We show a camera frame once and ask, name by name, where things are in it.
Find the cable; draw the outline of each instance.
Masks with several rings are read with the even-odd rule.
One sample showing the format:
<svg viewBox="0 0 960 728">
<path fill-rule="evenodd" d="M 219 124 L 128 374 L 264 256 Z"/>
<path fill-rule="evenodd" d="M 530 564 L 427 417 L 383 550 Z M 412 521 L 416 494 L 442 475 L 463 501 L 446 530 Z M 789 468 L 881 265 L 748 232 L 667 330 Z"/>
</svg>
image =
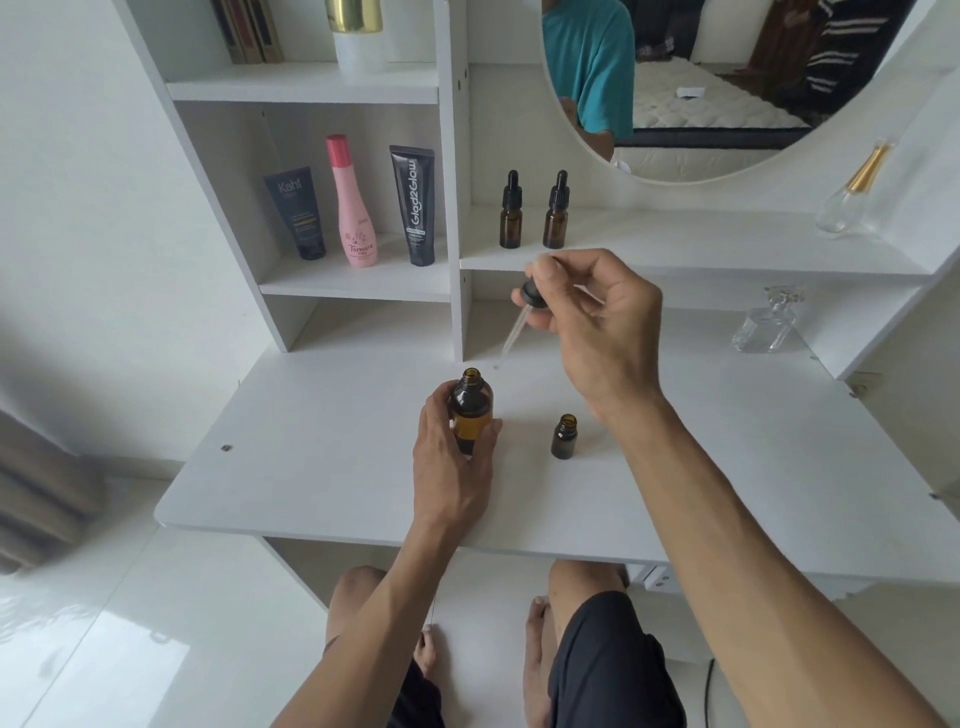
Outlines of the cable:
<svg viewBox="0 0 960 728">
<path fill-rule="evenodd" d="M 710 728 L 710 679 L 713 677 L 713 668 L 716 664 L 716 658 L 713 658 L 707 669 L 707 685 L 704 687 L 704 728 Z"/>
</svg>

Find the teal t-shirt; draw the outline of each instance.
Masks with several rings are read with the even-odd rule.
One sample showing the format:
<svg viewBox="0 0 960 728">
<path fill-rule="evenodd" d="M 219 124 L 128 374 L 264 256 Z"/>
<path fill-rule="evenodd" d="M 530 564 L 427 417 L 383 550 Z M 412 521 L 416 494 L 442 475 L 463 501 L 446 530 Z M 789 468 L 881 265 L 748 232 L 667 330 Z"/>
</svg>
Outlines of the teal t-shirt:
<svg viewBox="0 0 960 728">
<path fill-rule="evenodd" d="M 620 0 L 560 0 L 543 16 L 557 96 L 577 102 L 584 129 L 620 139 L 634 130 L 634 24 Z"/>
</svg>

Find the book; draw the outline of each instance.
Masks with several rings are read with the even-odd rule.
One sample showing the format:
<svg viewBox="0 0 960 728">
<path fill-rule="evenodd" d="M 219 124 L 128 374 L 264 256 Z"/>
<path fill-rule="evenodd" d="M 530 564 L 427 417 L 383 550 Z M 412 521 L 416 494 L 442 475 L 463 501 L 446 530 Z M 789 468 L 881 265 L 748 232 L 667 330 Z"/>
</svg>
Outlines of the book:
<svg viewBox="0 0 960 728">
<path fill-rule="evenodd" d="M 243 56 L 243 48 L 241 48 L 237 42 L 236 29 L 233 27 L 233 21 L 230 20 L 227 8 L 224 7 L 224 0 L 210 0 L 210 4 L 213 5 L 213 14 L 217 16 L 217 25 L 220 26 L 220 32 L 224 36 L 224 43 L 227 45 L 227 50 L 230 53 L 230 60 L 234 63 L 246 63 L 247 60 Z"/>
<path fill-rule="evenodd" d="M 260 54 L 267 63 L 283 63 L 283 51 L 276 35 L 274 17 L 270 13 L 267 0 L 244 0 L 247 5 L 247 17 L 256 32 Z"/>
<path fill-rule="evenodd" d="M 230 18 L 233 20 L 233 26 L 237 29 L 237 40 L 240 47 L 243 48 L 243 55 L 247 63 L 262 63 L 263 57 L 260 55 L 260 46 L 256 44 L 256 33 L 247 18 L 244 0 L 224 0 L 224 2 Z"/>
</svg>

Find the clear glass perfume bottle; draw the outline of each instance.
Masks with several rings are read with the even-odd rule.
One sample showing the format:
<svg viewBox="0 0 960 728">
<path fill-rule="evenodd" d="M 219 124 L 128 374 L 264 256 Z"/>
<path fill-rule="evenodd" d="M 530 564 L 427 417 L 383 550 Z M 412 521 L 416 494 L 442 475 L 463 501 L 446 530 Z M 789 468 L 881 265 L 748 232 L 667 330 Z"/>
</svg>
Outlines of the clear glass perfume bottle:
<svg viewBox="0 0 960 728">
<path fill-rule="evenodd" d="M 889 139 L 880 139 L 876 143 L 870 157 L 857 173 L 824 203 L 815 223 L 818 230 L 831 235 L 862 230 L 870 188 L 874 186 L 880 166 L 894 146 Z"/>
<path fill-rule="evenodd" d="M 764 290 L 770 305 L 747 313 L 747 320 L 733 338 L 733 347 L 738 352 L 775 352 L 797 319 L 793 304 L 804 299 L 799 287 L 774 285 Z"/>
</svg>

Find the white cabinet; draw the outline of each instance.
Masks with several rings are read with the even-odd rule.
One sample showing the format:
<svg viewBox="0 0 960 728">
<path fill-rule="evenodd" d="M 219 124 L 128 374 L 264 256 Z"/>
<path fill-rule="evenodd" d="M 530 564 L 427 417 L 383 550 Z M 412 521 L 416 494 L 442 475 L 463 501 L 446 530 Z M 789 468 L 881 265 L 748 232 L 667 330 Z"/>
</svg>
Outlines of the white cabinet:
<svg viewBox="0 0 960 728">
<path fill-rule="evenodd" d="M 663 288 L 667 395 L 787 557 L 827 577 L 960 583 L 951 556 L 960 523 L 838 381 L 956 256 L 955 234 L 940 227 L 947 196 L 935 209 L 908 203 L 929 199 L 928 174 L 951 171 L 958 191 L 956 158 L 929 159 L 932 144 L 958 134 L 943 118 L 958 106 L 957 73 L 894 59 L 843 119 L 778 158 L 667 189 L 614 180 L 571 143 L 559 108 L 542 103 L 555 102 L 548 81 L 532 52 L 514 47 L 540 49 L 536 8 L 397 2 L 407 12 L 395 47 L 407 50 L 352 85 L 333 63 L 322 4 L 300 23 L 286 13 L 297 4 L 274 4 L 292 62 L 247 67 L 221 52 L 208 3 L 117 0 L 276 343 L 160 503 L 162 522 L 396 546 L 411 517 L 422 400 L 470 362 L 506 424 L 490 512 L 465 546 L 664 563 L 622 455 L 567 382 L 556 341 L 526 332 L 496 361 L 516 313 L 507 292 L 542 250 L 543 206 L 562 166 L 573 191 L 569 245 L 610 247 Z M 489 35 L 503 27 L 509 37 Z M 910 114 L 898 105 L 904 88 Z M 818 237 L 811 201 L 839 186 L 883 124 L 900 130 L 913 166 L 892 164 L 878 190 L 887 200 L 875 211 L 878 234 Z M 328 133 L 349 135 L 380 235 L 381 262 L 369 270 L 350 269 L 339 250 Z M 390 144 L 437 153 L 438 255 L 428 268 L 405 259 Z M 307 164 L 328 243 L 314 262 L 296 258 L 261 180 Z M 504 251 L 496 205 L 512 168 L 526 187 L 526 234 Z M 911 226 L 925 238 L 907 240 Z M 764 285 L 785 283 L 807 291 L 800 335 L 783 353 L 734 352 L 742 312 Z M 577 456 L 560 462 L 548 442 L 568 411 L 582 416 L 582 434 Z"/>
</svg>

